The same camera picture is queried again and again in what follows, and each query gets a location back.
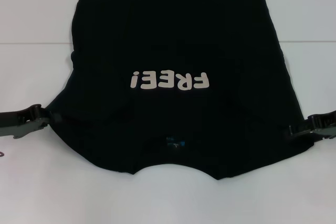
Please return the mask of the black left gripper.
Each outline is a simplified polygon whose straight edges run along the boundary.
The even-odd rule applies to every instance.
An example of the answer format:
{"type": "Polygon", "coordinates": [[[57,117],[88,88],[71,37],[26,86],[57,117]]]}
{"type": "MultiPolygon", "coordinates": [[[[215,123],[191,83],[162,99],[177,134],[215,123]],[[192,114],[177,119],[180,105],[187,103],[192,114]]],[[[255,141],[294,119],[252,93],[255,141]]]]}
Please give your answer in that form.
{"type": "Polygon", "coordinates": [[[63,122],[58,112],[47,111],[41,104],[14,112],[1,112],[1,136],[13,136],[18,139],[34,131],[42,130],[63,122]]]}

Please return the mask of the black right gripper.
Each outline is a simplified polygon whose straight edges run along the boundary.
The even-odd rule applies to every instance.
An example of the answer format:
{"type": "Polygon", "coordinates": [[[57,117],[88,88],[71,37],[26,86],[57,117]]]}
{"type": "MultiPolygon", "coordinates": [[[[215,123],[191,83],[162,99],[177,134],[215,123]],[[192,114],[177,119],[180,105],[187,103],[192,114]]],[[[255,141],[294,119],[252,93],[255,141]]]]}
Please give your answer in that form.
{"type": "Polygon", "coordinates": [[[308,117],[310,128],[289,125],[284,130],[285,141],[305,141],[311,138],[317,142],[335,138],[335,112],[314,114],[308,117]]]}

